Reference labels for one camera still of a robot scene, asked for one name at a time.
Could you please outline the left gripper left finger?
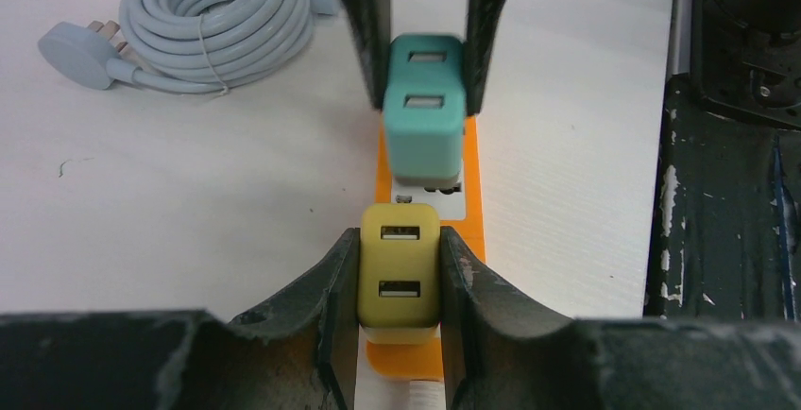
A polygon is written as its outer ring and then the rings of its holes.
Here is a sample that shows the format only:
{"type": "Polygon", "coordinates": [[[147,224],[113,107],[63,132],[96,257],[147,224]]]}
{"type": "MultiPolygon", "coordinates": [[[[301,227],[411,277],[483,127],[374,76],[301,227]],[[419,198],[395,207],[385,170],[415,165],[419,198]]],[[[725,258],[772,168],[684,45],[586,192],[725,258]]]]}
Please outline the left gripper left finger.
{"type": "Polygon", "coordinates": [[[1,318],[5,409],[350,409],[359,232],[229,322],[203,310],[1,318]]]}

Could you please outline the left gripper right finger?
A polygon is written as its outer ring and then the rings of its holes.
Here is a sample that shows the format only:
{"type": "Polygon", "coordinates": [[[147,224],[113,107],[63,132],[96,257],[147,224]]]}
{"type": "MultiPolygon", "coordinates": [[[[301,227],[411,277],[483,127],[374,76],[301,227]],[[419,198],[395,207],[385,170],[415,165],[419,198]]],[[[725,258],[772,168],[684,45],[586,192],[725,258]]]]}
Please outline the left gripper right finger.
{"type": "Polygon", "coordinates": [[[451,409],[796,409],[800,328],[703,318],[573,319],[441,231],[451,409]]]}

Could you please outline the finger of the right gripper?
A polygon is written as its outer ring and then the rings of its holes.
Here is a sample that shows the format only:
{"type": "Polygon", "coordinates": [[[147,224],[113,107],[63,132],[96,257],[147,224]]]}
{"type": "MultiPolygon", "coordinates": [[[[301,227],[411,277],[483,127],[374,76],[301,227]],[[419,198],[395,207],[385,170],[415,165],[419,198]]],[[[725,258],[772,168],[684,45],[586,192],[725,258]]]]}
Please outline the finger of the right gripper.
{"type": "Polygon", "coordinates": [[[468,116],[481,112],[494,41],[506,0],[468,0],[464,85],[468,116]]]}
{"type": "Polygon", "coordinates": [[[371,106],[380,111],[390,60],[391,0],[341,0],[341,3],[349,18],[371,106]]]}

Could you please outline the yellow USB plug adapter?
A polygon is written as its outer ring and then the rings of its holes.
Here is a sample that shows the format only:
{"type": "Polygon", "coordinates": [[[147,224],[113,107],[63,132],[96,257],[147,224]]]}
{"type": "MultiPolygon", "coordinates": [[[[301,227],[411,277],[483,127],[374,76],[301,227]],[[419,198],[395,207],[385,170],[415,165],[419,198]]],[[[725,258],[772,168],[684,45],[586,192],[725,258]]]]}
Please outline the yellow USB plug adapter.
{"type": "Polygon", "coordinates": [[[440,321],[440,220],[421,203],[376,203],[362,216],[357,318],[369,342],[420,345],[440,321]]]}

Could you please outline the teal USB plug adapter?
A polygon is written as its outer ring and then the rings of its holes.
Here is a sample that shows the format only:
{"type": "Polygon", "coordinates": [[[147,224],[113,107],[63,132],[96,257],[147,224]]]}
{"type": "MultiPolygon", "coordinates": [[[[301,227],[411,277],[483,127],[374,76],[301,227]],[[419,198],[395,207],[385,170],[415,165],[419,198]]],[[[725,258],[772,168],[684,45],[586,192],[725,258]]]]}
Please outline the teal USB plug adapter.
{"type": "Polygon", "coordinates": [[[462,63],[462,42],[453,35],[402,34],[391,43],[383,133],[398,182],[456,183],[467,118],[462,63]]]}

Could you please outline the orange power strip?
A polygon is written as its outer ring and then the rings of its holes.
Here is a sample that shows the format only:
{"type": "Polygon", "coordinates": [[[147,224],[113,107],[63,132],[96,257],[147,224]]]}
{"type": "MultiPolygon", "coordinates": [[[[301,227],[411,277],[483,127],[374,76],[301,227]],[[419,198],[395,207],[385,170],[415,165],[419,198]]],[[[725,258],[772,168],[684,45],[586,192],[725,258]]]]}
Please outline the orange power strip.
{"type": "MultiPolygon", "coordinates": [[[[476,119],[466,122],[462,170],[452,191],[428,191],[404,186],[391,177],[386,158],[384,134],[379,132],[375,185],[377,202],[395,203],[397,198],[412,199],[434,207],[444,226],[454,228],[480,260],[486,259],[485,227],[479,164],[479,142],[476,119]]],[[[442,349],[438,335],[423,345],[376,345],[366,343],[366,358],[379,375],[391,380],[443,379],[442,349]]]]}

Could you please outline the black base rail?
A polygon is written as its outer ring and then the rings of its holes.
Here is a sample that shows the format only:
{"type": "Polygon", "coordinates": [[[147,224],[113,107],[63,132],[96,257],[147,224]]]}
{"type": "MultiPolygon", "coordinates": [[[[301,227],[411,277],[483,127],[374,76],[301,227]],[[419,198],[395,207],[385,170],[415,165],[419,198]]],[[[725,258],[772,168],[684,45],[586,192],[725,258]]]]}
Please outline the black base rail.
{"type": "Polygon", "coordinates": [[[800,0],[673,0],[643,312],[800,318],[800,0]]]}

